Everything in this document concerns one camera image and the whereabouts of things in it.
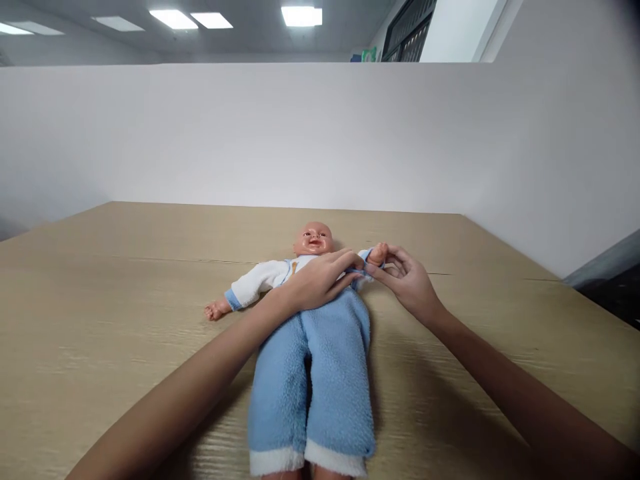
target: doll outfit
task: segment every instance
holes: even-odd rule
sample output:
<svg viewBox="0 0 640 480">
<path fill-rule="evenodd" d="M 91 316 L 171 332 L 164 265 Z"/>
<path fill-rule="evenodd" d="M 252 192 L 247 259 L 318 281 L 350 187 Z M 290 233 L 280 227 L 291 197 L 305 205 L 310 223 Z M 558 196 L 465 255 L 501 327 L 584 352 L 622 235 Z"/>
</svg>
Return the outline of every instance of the doll outfit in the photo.
<svg viewBox="0 0 640 480">
<path fill-rule="evenodd" d="M 366 261 L 371 249 L 359 255 Z M 282 285 L 316 255 L 256 265 L 225 293 L 235 311 Z M 369 313 L 354 281 L 334 300 L 296 313 L 261 346 L 249 406 L 253 476 L 302 468 L 305 459 L 328 470 L 364 477 L 375 449 L 367 376 Z M 313 394 L 307 415 L 307 370 Z"/>
</svg>

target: table surface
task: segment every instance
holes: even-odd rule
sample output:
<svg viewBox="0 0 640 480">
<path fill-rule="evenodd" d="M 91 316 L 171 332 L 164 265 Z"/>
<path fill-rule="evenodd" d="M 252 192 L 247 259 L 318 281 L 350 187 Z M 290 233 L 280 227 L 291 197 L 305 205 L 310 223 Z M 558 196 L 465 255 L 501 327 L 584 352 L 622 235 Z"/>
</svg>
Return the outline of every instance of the table surface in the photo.
<svg viewBox="0 0 640 480">
<path fill-rule="evenodd" d="M 0 243 L 0 477 L 63 477 L 130 406 L 242 313 L 202 310 L 293 234 L 403 245 L 444 304 L 637 448 L 640 332 L 461 215 L 107 203 Z M 372 320 L 372 480 L 528 479 L 526 444 L 455 358 L 382 286 Z M 156 478 L 249 477 L 255 360 Z"/>
</svg>

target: doll leg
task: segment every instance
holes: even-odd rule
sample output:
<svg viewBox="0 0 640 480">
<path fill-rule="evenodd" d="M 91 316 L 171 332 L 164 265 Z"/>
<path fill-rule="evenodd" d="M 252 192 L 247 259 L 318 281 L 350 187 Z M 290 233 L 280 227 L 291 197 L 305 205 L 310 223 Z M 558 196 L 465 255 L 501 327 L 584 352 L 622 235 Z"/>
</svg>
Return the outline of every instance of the doll leg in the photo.
<svg viewBox="0 0 640 480">
<path fill-rule="evenodd" d="M 294 471 L 305 464 L 307 339 L 294 315 L 258 354 L 249 406 L 251 475 Z"/>
<path fill-rule="evenodd" d="M 305 458 L 333 472 L 366 476 L 375 449 L 367 376 L 369 314 L 354 290 L 301 312 L 313 390 Z"/>
</svg>

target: doll face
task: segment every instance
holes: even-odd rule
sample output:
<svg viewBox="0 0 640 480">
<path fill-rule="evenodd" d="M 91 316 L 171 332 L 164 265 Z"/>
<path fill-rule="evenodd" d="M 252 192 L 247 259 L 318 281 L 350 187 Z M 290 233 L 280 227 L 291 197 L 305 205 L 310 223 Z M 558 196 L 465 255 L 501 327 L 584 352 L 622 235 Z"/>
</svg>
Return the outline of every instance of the doll face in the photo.
<svg viewBox="0 0 640 480">
<path fill-rule="evenodd" d="M 309 222 L 300 230 L 293 244 L 296 257 L 300 255 L 322 255 L 333 251 L 333 236 L 324 223 Z"/>
</svg>

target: ceiling light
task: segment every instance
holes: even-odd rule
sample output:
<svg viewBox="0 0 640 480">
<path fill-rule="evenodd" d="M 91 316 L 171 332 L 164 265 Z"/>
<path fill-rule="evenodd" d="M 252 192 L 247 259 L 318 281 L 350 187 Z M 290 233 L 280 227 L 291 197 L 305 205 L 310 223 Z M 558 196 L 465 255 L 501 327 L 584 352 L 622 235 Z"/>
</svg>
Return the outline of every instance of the ceiling light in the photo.
<svg viewBox="0 0 640 480">
<path fill-rule="evenodd" d="M 40 35 L 64 35 L 64 33 L 50 29 L 49 27 L 45 27 L 44 25 L 40 25 L 36 22 L 26 21 L 26 22 L 10 22 L 14 27 L 18 27 L 32 33 L 39 33 Z"/>
<path fill-rule="evenodd" d="M 233 28 L 233 25 L 230 24 L 220 13 L 192 13 L 191 16 L 208 29 Z"/>
<path fill-rule="evenodd" d="M 282 16 L 288 27 L 314 27 L 322 25 L 322 9 L 313 7 L 282 7 Z"/>
<path fill-rule="evenodd" d="M 198 25 L 180 10 L 149 10 L 149 13 L 174 30 L 194 30 L 198 28 Z"/>
<path fill-rule="evenodd" d="M 0 33 L 8 33 L 9 35 L 33 35 L 33 32 L 12 27 L 4 23 L 0 23 Z"/>
<path fill-rule="evenodd" d="M 96 22 L 102 23 L 104 26 L 118 31 L 144 31 L 130 21 L 124 20 L 122 17 L 92 17 Z"/>
</svg>

